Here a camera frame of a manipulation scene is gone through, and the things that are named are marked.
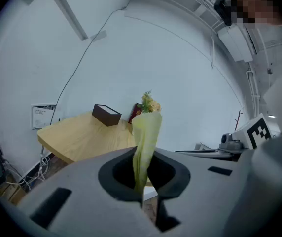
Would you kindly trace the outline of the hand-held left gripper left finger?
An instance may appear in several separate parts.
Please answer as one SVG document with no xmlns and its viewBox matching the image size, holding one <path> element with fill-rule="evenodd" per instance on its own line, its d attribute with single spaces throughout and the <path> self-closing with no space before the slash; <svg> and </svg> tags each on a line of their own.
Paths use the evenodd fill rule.
<svg viewBox="0 0 282 237">
<path fill-rule="evenodd" d="M 134 190 L 135 148 L 72 163 L 31 190 L 17 206 L 3 203 L 13 237 L 158 237 Z"/>
</svg>

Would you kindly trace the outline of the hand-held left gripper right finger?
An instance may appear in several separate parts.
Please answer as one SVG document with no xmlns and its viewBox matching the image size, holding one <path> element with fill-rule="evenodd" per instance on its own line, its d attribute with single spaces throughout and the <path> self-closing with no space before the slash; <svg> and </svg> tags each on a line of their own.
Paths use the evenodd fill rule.
<svg viewBox="0 0 282 237">
<path fill-rule="evenodd" d="M 190 180 L 179 197 L 164 201 L 167 214 L 179 220 L 180 224 L 164 233 L 149 227 L 147 236 L 221 237 L 235 199 L 235 194 L 230 194 L 228 188 L 238 163 L 193 157 L 160 148 L 157 152 L 186 166 Z"/>
</svg>

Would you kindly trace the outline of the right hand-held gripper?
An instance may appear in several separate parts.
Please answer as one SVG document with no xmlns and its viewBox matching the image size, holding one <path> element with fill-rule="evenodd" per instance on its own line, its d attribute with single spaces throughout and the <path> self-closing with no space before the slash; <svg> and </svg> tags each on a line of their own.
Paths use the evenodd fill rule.
<svg viewBox="0 0 282 237">
<path fill-rule="evenodd" d="M 194 157 L 232 157 L 232 154 L 241 154 L 244 150 L 256 149 L 271 138 L 266 119 L 260 113 L 232 134 L 223 134 L 219 144 L 220 150 L 175 151 L 175 153 Z"/>
</svg>

